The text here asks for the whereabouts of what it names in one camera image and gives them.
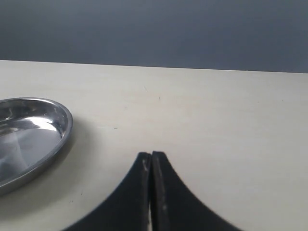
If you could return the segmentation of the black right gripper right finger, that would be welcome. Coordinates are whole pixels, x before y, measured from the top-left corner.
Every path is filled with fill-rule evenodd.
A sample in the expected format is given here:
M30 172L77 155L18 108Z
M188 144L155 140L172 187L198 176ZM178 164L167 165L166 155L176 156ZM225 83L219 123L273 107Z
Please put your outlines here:
M164 152L152 153L153 231L238 231L204 205L183 183Z

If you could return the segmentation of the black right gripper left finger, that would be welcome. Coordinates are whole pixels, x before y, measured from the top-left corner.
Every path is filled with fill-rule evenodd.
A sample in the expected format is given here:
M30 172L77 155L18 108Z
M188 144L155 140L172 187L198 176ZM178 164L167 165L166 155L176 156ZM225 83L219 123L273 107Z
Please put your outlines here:
M146 231L152 156L138 153L127 175L97 208L66 231Z

